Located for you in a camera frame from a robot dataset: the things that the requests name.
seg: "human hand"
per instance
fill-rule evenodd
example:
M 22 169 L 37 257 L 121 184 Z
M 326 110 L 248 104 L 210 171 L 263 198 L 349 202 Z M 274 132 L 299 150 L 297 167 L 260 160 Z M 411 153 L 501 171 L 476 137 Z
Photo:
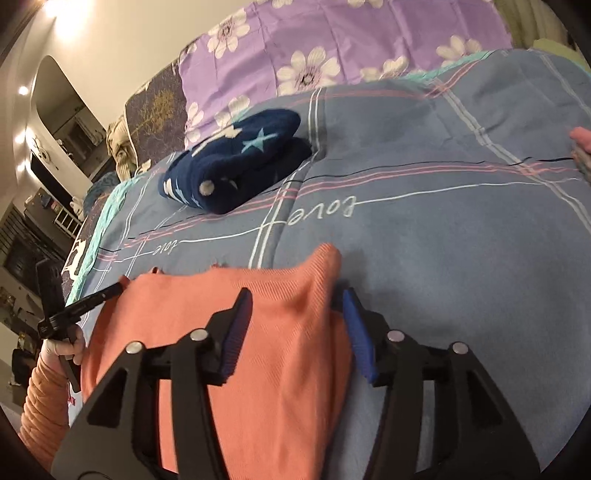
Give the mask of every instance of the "human hand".
M 82 329 L 78 325 L 72 325 L 70 332 L 76 336 L 74 344 L 69 340 L 44 340 L 41 348 L 41 359 L 54 372 L 65 375 L 60 363 L 60 355 L 73 356 L 74 363 L 80 365 L 86 348 L 86 341 Z

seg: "bed sheet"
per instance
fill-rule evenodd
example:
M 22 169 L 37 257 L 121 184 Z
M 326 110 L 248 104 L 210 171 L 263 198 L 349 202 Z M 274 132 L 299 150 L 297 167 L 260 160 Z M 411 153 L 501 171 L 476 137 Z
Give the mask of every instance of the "bed sheet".
M 185 148 L 276 96 L 425 72 L 496 48 L 511 48 L 511 36 L 484 0 L 255 0 L 180 54 Z
M 313 156 L 225 216 L 129 192 L 83 295 L 153 266 L 284 268 L 321 242 L 343 254 L 340 286 L 419 342 L 467 342 L 523 425 L 542 466 L 591 404 L 591 187 L 569 131 L 591 127 L 590 77 L 537 51 L 496 51 L 428 82 L 320 88 L 252 109 L 292 108 Z M 98 309 L 85 315 L 87 340 Z M 327 479 L 359 479 L 384 399 L 359 372 L 326 460 Z M 81 400 L 75 398 L 70 417 Z M 421 466 L 429 460 L 426 397 Z

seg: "beige blanket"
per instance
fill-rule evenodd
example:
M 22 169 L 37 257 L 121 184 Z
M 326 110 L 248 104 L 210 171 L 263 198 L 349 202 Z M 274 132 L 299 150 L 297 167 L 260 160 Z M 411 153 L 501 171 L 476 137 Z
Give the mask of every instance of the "beige blanket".
M 123 115 L 107 129 L 107 149 L 115 159 L 115 170 L 121 181 L 129 180 L 137 169 L 138 158 L 129 140 Z

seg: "light blue star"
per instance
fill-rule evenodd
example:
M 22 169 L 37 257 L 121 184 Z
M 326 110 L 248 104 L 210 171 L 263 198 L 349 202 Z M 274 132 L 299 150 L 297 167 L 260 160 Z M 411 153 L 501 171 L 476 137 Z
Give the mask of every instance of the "light blue star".
M 258 148 L 260 151 L 264 152 L 265 149 L 263 148 L 263 142 L 265 140 L 275 138 L 276 136 L 277 136 L 277 134 L 265 135 L 265 132 L 261 128 L 261 131 L 259 131 L 259 134 L 256 138 L 253 138 L 252 140 L 249 140 L 248 142 L 242 142 L 244 145 L 244 148 L 242 149 L 242 153 L 244 153 L 246 150 L 248 150 L 251 147 Z
M 174 191 L 177 193 L 177 195 L 179 196 L 179 198 L 181 199 L 181 201 L 185 205 L 188 205 L 189 203 L 188 203 L 187 199 L 184 197 L 182 190 L 180 188 L 178 188 L 178 183 L 177 183 L 176 180 L 174 181 L 174 187 L 175 187 Z
M 191 194 L 191 200 L 195 202 L 195 205 L 196 205 L 198 208 L 203 208 L 203 207 L 201 206 L 201 204 L 199 203 L 199 201 L 195 199 L 195 197 L 193 196 L 193 194 Z

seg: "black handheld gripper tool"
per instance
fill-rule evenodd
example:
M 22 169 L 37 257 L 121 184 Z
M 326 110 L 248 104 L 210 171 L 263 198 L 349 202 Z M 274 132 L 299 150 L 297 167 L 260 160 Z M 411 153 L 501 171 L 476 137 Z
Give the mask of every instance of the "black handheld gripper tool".
M 233 375 L 251 314 L 252 294 L 243 288 L 231 309 L 175 344 L 127 344 L 76 417 L 51 474 L 60 480 L 229 480 L 207 389 Z M 178 476 L 161 467 L 161 380 L 171 380 Z
M 70 327 L 80 321 L 80 316 L 98 307 L 104 301 L 121 295 L 123 286 L 115 283 L 66 307 L 61 289 L 61 272 L 48 259 L 37 264 L 37 284 L 43 305 L 44 319 L 37 325 L 42 339 L 76 340 Z M 80 365 L 64 356 L 60 357 L 64 373 L 75 393 L 80 391 Z
M 352 288 L 343 317 L 362 375 L 386 387 L 364 480 L 528 480 L 540 466 L 501 391 L 463 342 L 423 346 L 366 310 Z M 416 472 L 423 381 L 435 383 L 432 466 Z

